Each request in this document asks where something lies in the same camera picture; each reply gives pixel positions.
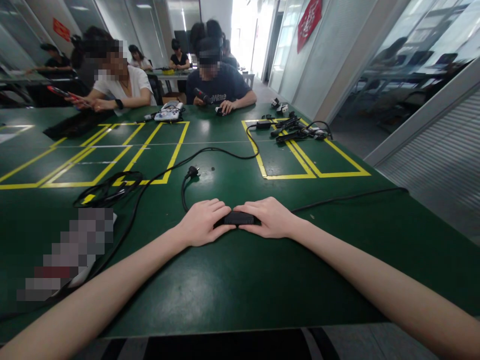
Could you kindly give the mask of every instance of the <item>red banner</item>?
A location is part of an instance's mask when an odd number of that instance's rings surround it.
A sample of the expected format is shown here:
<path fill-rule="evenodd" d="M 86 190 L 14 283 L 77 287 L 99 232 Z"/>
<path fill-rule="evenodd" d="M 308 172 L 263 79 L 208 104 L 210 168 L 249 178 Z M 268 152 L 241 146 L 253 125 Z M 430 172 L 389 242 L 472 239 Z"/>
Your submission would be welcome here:
<path fill-rule="evenodd" d="M 298 23 L 298 43 L 296 45 L 296 53 L 304 47 L 310 35 L 322 18 L 322 0 L 310 0 L 305 9 L 303 16 Z"/>
<path fill-rule="evenodd" d="M 56 18 L 53 18 L 53 31 L 70 42 L 70 30 Z"/>

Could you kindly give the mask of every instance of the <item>dark hair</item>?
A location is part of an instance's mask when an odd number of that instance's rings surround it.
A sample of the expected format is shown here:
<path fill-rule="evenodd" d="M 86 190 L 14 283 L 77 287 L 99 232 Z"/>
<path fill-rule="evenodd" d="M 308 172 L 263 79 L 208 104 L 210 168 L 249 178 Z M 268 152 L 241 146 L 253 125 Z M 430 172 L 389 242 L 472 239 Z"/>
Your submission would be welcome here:
<path fill-rule="evenodd" d="M 140 56 L 140 60 L 142 61 L 143 59 L 145 59 L 145 56 L 142 54 L 142 52 L 140 51 L 140 49 L 138 48 L 137 45 L 130 45 L 128 47 L 128 51 L 132 54 L 131 56 L 133 57 L 134 53 L 137 53 L 139 56 Z"/>
<path fill-rule="evenodd" d="M 180 41 L 178 41 L 177 39 L 172 39 L 171 40 L 171 49 L 172 50 L 178 50 L 178 49 L 181 49 L 182 47 L 180 46 Z"/>
<path fill-rule="evenodd" d="M 73 50 L 70 55 L 71 67 L 80 69 L 85 58 L 85 51 L 82 48 L 82 38 L 78 35 L 73 35 L 70 41 L 73 45 Z"/>
<path fill-rule="evenodd" d="M 122 48 L 120 41 L 96 26 L 90 26 L 83 33 L 81 47 L 90 58 L 106 58 L 107 53 L 118 53 Z"/>
<path fill-rule="evenodd" d="M 204 59 L 206 63 L 210 58 L 212 61 L 222 58 L 222 28 L 216 20 L 208 20 L 206 25 L 203 22 L 195 23 L 190 31 L 190 42 L 195 52 L 196 57 Z M 201 56 L 200 53 L 208 53 L 206 56 Z"/>
<path fill-rule="evenodd" d="M 49 43 L 40 44 L 40 49 L 45 51 L 54 51 L 60 54 L 60 51 L 57 49 L 57 47 Z"/>

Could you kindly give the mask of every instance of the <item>hair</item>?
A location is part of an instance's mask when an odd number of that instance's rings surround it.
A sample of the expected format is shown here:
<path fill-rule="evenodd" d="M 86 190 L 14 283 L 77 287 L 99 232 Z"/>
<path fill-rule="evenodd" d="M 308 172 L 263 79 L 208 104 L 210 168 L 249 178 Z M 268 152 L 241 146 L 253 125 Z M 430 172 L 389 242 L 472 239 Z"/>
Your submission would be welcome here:
<path fill-rule="evenodd" d="M 208 20 L 193 24 L 190 31 L 190 42 L 197 58 L 200 51 L 222 51 L 223 35 L 222 28 L 216 20 Z"/>
<path fill-rule="evenodd" d="M 70 38 L 73 45 L 73 50 L 70 55 L 71 67 L 74 69 L 80 69 L 85 58 L 85 51 L 82 47 L 82 38 L 78 35 L 73 35 Z"/>
<path fill-rule="evenodd" d="M 83 33 L 81 47 L 90 58 L 106 58 L 107 53 L 120 52 L 121 44 L 115 40 L 107 31 L 90 26 Z"/>
<path fill-rule="evenodd" d="M 177 39 L 172 39 L 171 40 L 171 49 L 172 50 L 178 50 L 178 49 L 181 49 L 182 47 L 180 46 L 180 41 L 178 41 Z"/>
<path fill-rule="evenodd" d="M 57 49 L 55 45 L 52 45 L 50 43 L 43 43 L 40 44 L 40 49 L 45 50 L 45 51 L 54 51 L 60 54 L 60 51 Z"/>
<path fill-rule="evenodd" d="M 131 56 L 133 57 L 134 53 L 137 53 L 139 56 L 140 56 L 140 60 L 142 61 L 143 59 L 145 59 L 145 56 L 142 54 L 142 52 L 140 51 L 140 49 L 138 48 L 137 45 L 130 45 L 128 47 L 128 51 L 132 54 Z"/>
<path fill-rule="evenodd" d="M 400 37 L 395 40 L 395 42 L 386 49 L 385 58 L 393 58 L 399 52 L 399 50 L 404 47 L 407 40 L 408 37 L 406 36 Z"/>

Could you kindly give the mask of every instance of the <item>hand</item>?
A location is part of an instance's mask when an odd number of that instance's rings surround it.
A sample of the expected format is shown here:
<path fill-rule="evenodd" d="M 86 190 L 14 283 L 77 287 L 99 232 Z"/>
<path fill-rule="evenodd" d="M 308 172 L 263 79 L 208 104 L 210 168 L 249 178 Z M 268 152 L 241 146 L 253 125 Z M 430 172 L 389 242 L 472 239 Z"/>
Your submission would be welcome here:
<path fill-rule="evenodd" d="M 83 110 L 83 109 L 91 108 L 91 104 L 89 100 L 86 99 L 85 97 L 75 95 L 74 93 L 71 93 L 71 92 L 69 92 L 69 94 L 72 95 L 72 97 L 65 97 L 64 99 L 72 103 L 73 105 L 75 105 L 77 109 Z"/>
<path fill-rule="evenodd" d="M 215 223 L 232 211 L 218 199 L 200 201 L 190 208 L 180 223 L 173 228 L 186 246 L 199 247 L 212 243 L 227 231 L 235 229 L 235 225 L 220 225 L 214 229 Z"/>
<path fill-rule="evenodd" d="M 90 105 L 96 113 L 117 108 L 117 103 L 115 102 L 115 100 L 95 99 L 91 102 Z"/>
<path fill-rule="evenodd" d="M 193 99 L 193 105 L 198 105 L 198 106 L 205 106 L 205 103 L 198 98 L 198 96 L 195 96 Z"/>
<path fill-rule="evenodd" d="M 224 100 L 221 104 L 220 104 L 220 108 L 221 108 L 221 112 L 222 113 L 225 113 L 225 114 L 230 114 L 230 112 L 232 110 L 235 110 L 237 108 L 237 105 L 235 104 L 235 102 L 231 102 L 231 101 L 228 101 L 228 100 Z"/>
<path fill-rule="evenodd" d="M 295 229 L 303 226 L 302 220 L 292 214 L 274 197 L 260 201 L 247 201 L 244 205 L 235 206 L 233 211 L 251 214 L 261 221 L 261 225 L 239 225 L 238 228 L 263 238 L 293 238 Z"/>

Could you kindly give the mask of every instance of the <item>black wristwatch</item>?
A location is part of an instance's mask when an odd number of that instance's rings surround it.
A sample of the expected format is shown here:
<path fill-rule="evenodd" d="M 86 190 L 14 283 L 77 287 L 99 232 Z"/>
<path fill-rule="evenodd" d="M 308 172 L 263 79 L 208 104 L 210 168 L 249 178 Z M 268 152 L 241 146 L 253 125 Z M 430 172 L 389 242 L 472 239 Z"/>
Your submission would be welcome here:
<path fill-rule="evenodd" d="M 115 99 L 115 102 L 116 102 L 116 105 L 118 106 L 118 108 L 120 110 L 123 110 L 124 109 L 124 103 L 122 102 L 122 100 L 120 99 Z"/>

